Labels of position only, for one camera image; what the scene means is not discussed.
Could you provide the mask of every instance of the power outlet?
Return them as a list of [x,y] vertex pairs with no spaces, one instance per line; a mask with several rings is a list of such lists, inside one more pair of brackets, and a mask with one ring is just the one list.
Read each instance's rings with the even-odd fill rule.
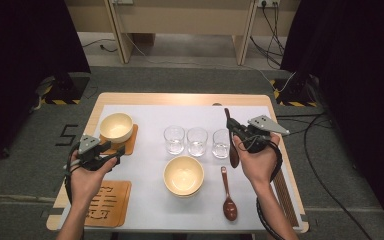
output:
[[266,2],[266,8],[274,8],[276,7],[276,4],[277,4],[277,7],[279,7],[279,3],[280,3],[280,0],[258,0],[258,5],[257,7],[263,7],[263,1]]

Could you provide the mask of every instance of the forearm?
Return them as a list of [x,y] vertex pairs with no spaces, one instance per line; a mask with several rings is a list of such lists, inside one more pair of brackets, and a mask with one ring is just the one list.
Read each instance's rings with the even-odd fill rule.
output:
[[89,205],[72,206],[58,234],[57,240],[77,240],[83,234],[83,227]]
[[285,216],[269,184],[254,186],[264,218],[270,227],[283,239],[298,239],[291,224]]

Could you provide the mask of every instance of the white tabletop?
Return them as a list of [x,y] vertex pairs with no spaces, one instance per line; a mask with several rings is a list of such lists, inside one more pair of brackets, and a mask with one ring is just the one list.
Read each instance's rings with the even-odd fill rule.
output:
[[[226,106],[104,106],[99,123],[112,113],[124,112],[132,117],[139,129],[133,154],[122,156],[120,165],[105,176],[106,180],[132,182],[125,223],[115,229],[99,229],[140,232],[263,231],[255,207],[256,195],[244,176],[241,165],[233,169],[228,158],[220,160],[211,153],[212,134],[218,129],[226,128],[224,107]],[[227,107],[231,117],[244,125],[253,117],[263,114],[270,117],[265,106]],[[204,168],[204,183],[195,195],[188,198],[174,196],[164,185],[164,168],[167,162],[175,157],[167,153],[164,145],[163,132],[169,125],[179,125],[186,130],[199,126],[206,129],[209,135],[206,153],[197,157]],[[95,130],[94,136],[99,137],[99,129]],[[187,149],[180,155],[188,155]],[[227,167],[230,194],[238,207],[238,218],[234,222],[228,221],[223,214],[222,205],[226,194],[221,166]],[[282,172],[294,209],[298,209],[284,166]],[[58,229],[61,229],[69,208],[70,205],[64,209]],[[299,226],[295,229],[299,231],[303,223],[297,210],[295,214],[299,219]]]

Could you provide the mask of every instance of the gray floor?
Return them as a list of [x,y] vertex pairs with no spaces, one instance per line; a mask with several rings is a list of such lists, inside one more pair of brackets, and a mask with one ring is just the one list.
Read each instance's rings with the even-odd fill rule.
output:
[[[112,38],[112,34],[79,35],[83,45]],[[267,48],[270,39],[256,40],[261,47]],[[67,141],[60,137],[66,124],[77,125],[69,128],[68,134],[77,138],[81,135],[100,92],[265,94],[274,101],[268,79],[289,76],[270,67],[252,44],[247,53],[246,66],[237,66],[230,37],[157,35],[154,47],[140,48],[146,56],[135,50],[127,65],[120,63],[117,52],[103,51],[100,44],[107,49],[115,48],[113,41],[107,40],[84,48],[92,74],[80,104],[42,105],[20,129],[10,147],[10,156],[0,159],[0,239],[55,238],[56,233],[46,229],[46,220],[61,185],[61,166],[69,151],[69,147],[55,144]],[[323,112],[325,107],[318,102],[314,108],[285,107],[275,103],[274,108],[279,123],[296,132],[284,140],[310,223],[310,231],[300,235],[300,238],[367,239],[322,188],[305,156],[304,133],[300,131],[308,126],[313,117],[282,117],[317,114]],[[384,239],[384,212],[365,179],[353,168],[352,159],[345,151],[346,146],[329,120],[328,116],[322,116],[320,124],[308,131],[307,149],[311,163],[332,195],[371,238]],[[109,238],[108,233],[86,233],[86,239]],[[167,238],[169,235],[166,234],[122,235],[122,239]],[[256,238],[264,239],[265,236],[258,234]],[[195,235],[191,239],[207,238]]]

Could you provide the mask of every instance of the black curtain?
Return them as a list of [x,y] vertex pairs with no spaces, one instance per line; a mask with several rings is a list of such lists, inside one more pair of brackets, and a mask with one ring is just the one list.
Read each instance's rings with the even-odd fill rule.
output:
[[90,72],[63,0],[0,0],[0,151],[50,76]]
[[384,209],[384,2],[317,2],[301,1],[282,67],[319,77],[344,145]]

